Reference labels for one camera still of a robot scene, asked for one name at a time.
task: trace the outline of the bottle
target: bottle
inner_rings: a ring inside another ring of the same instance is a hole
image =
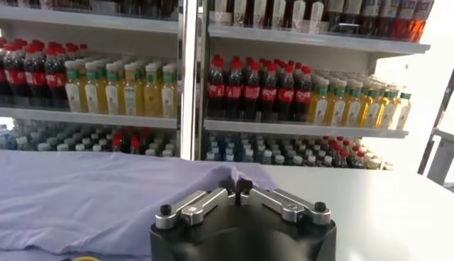
[[[143,90],[144,115],[147,117],[161,117],[162,116],[162,94],[158,78],[158,64],[151,63],[145,67],[147,73],[147,84]]]
[[[362,0],[345,0],[343,23],[358,24]]]
[[[326,108],[328,106],[328,101],[326,99],[326,92],[328,90],[329,81],[327,79],[321,79],[319,85],[319,92],[316,97],[314,97],[314,110],[310,119],[313,119],[312,123],[314,125],[321,126],[323,125],[323,120],[326,114]]]
[[[255,121],[257,118],[257,104],[260,96],[259,77],[258,77],[258,62],[253,62],[251,65],[251,73],[248,77],[248,83],[244,91],[244,119]]]
[[[67,83],[65,85],[67,98],[72,112],[87,111],[87,95],[85,94],[84,86],[79,81],[79,70],[77,63],[74,61],[66,61]]]
[[[413,19],[410,22],[409,40],[418,43],[423,34],[424,26],[432,11],[434,0],[419,0],[414,11]]]
[[[389,129],[394,112],[396,111],[396,96],[396,86],[390,86],[388,90],[384,92],[383,99],[380,102],[376,128]]]
[[[391,37],[392,22],[397,15],[401,0],[382,0],[380,12],[377,19],[377,32],[376,36]]]
[[[293,79],[293,67],[287,65],[286,74],[282,80],[282,86],[279,88],[278,103],[279,113],[277,119],[279,121],[289,120],[289,110],[293,101],[294,96],[294,79]]]
[[[363,1],[359,19],[361,35],[375,35],[378,12],[381,0]]]
[[[328,100],[328,108],[325,115],[325,125],[341,126],[342,116],[345,108],[345,100],[343,98],[347,82],[343,80],[336,81],[335,95],[331,100]]]
[[[342,116],[342,126],[356,127],[358,115],[360,115],[361,110],[361,88],[362,82],[353,82],[350,91],[350,98],[345,102],[345,109]]]
[[[416,9],[416,0],[402,0],[396,19],[392,23],[391,37],[399,40],[408,40],[410,37],[410,23]]]
[[[338,32],[338,25],[341,21],[342,10],[345,0],[328,0],[328,32]]]
[[[241,62],[233,61],[232,70],[228,76],[226,92],[226,117],[240,118],[240,100],[243,96],[243,76],[241,75]]]
[[[177,87],[173,80],[173,67],[165,65],[162,68],[164,72],[164,86],[162,87],[162,115],[165,118],[177,117]]]

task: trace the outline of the lavender fabric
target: lavender fabric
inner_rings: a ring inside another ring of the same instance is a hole
[[[244,176],[274,189],[261,166],[122,153],[0,151],[0,259],[149,260],[162,204]]]

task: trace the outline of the shelf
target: shelf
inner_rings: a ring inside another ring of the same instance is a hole
[[[391,40],[354,38],[337,35],[298,33],[285,30],[267,30],[234,26],[209,26],[211,37],[236,38],[276,43],[294,43],[321,47],[343,48],[364,52],[385,52],[393,55],[412,55],[425,53],[430,45]]]
[[[278,135],[326,135],[345,137],[405,138],[405,136],[408,134],[408,131],[405,130],[312,126],[298,123],[252,123],[243,121],[217,120],[205,120],[204,127],[207,131],[232,131]]]
[[[178,34],[178,22],[0,6],[0,20]]]
[[[24,120],[63,121],[70,123],[88,123],[117,126],[137,126],[169,129],[177,128],[177,120],[174,118],[148,118],[106,114],[72,113],[65,111],[44,111],[33,109],[0,108],[0,117],[19,118]]]

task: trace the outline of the white table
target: white table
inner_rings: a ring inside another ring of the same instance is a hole
[[[339,261],[454,260],[454,194],[421,175],[265,168],[279,188],[326,202]]]

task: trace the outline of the purple cloth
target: purple cloth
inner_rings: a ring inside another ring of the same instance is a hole
[[[148,228],[160,205],[229,176],[275,188],[256,164],[122,153],[3,150],[0,166],[0,250],[10,251],[0,257],[24,256],[11,260],[32,260],[26,248],[49,257],[34,260],[73,252],[149,259]]]

